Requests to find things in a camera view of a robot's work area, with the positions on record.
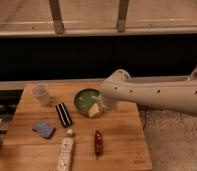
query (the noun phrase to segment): wooden table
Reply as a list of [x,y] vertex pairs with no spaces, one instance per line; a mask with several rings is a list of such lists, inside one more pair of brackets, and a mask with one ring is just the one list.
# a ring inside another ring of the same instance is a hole
[[[121,102],[117,111],[96,119],[79,114],[73,104],[84,88],[98,89],[99,83],[51,83],[49,106],[40,106],[27,84],[0,151],[0,171],[55,171],[60,144],[66,130],[61,126],[55,105],[64,102],[73,120],[75,152],[72,171],[149,171],[152,164],[136,104]],[[35,122],[55,126],[49,140],[32,131]],[[103,135],[104,153],[96,160],[94,133]]]

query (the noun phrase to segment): blue sponge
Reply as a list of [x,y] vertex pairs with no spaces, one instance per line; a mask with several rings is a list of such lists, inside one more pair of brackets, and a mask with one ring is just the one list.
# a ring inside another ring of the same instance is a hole
[[38,132],[43,138],[49,139],[56,128],[50,126],[46,121],[39,121],[34,124],[33,131]]

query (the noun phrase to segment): gray carpet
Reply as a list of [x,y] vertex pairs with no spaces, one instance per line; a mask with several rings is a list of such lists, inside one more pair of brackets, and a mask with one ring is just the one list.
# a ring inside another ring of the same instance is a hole
[[153,171],[197,170],[197,117],[138,106]]

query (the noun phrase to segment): small cup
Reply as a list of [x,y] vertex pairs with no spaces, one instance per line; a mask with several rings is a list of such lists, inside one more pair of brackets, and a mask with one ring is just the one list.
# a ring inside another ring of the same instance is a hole
[[38,84],[33,87],[32,94],[38,99],[42,106],[50,103],[49,91],[46,84]]

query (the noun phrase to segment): green bowl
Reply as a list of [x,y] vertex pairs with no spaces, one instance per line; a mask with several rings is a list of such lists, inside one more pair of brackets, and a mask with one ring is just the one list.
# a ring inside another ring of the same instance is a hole
[[99,91],[96,89],[87,88],[79,91],[74,98],[74,104],[78,112],[89,117],[88,112],[97,102],[98,96]]

